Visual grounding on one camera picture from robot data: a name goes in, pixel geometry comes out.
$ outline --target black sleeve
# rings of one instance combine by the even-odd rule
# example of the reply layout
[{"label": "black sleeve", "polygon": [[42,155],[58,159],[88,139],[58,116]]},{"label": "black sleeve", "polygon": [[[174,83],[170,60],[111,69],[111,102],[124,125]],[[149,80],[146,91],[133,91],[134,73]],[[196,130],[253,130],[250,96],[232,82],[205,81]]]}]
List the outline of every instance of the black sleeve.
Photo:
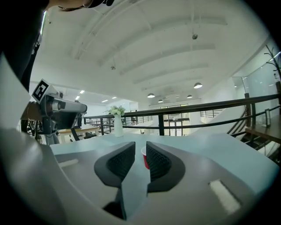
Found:
[{"label": "black sleeve", "polygon": [[8,11],[1,15],[4,23],[2,50],[19,80],[30,61],[48,3],[49,0],[16,1],[13,6],[2,7]]}]

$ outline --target white ceiling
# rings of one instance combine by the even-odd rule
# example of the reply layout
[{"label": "white ceiling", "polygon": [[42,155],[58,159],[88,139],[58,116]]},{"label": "white ceiling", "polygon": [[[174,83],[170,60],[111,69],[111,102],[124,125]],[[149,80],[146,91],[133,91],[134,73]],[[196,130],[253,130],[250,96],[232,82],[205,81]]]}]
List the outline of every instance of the white ceiling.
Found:
[{"label": "white ceiling", "polygon": [[[32,80],[150,104],[169,96],[195,99],[232,76],[267,37],[238,0],[115,0],[74,12],[54,7]],[[196,82],[203,87],[195,90]]]},{"label": "white ceiling", "polygon": [[[32,93],[35,90],[37,84],[38,83],[34,83],[34,82],[30,83],[30,86],[29,86],[29,94],[30,95],[32,95]],[[63,95],[64,95],[63,99],[64,100],[73,102],[73,101],[75,101],[75,98],[77,96],[80,96],[78,101],[83,103],[83,104],[86,104],[86,105],[88,105],[88,104],[107,105],[109,103],[120,101],[120,98],[112,99],[112,97],[114,97],[114,96],[97,94],[97,93],[88,92],[88,91],[85,91],[83,94],[80,94],[81,90],[72,89],[72,88],[68,88],[68,87],[61,87],[61,86],[56,86],[56,85],[53,85],[53,87],[55,88],[56,91],[59,91],[59,92],[63,93]]]}]

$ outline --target handrail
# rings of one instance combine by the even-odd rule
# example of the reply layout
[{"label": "handrail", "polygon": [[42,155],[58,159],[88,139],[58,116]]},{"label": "handrail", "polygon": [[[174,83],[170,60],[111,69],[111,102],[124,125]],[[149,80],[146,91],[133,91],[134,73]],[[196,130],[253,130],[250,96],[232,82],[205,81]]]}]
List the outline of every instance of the handrail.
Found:
[{"label": "handrail", "polygon": [[[267,96],[254,97],[254,98],[244,98],[238,100],[212,102],[212,103],[205,103],[199,105],[188,105],[188,106],[180,106],[180,107],[166,108],[166,109],[152,109],[146,111],[127,112],[123,117],[157,116],[159,114],[165,115],[165,114],[177,114],[177,113],[192,113],[192,112],[207,111],[212,109],[231,108],[231,107],[236,107],[246,104],[254,104],[258,102],[269,101],[276,98],[281,98],[281,94],[272,94]],[[84,117],[84,119],[100,119],[100,118],[113,118],[113,117],[114,117],[113,115],[101,115],[101,116],[88,116],[88,117]]]},{"label": "handrail", "polygon": [[[243,114],[240,116],[240,118],[242,118],[245,114],[246,114],[246,109],[244,110],[244,112],[243,112]],[[238,123],[239,123],[239,121],[237,121],[237,122],[233,125],[233,127],[228,131],[227,134],[230,134],[231,131],[237,126]]]}]

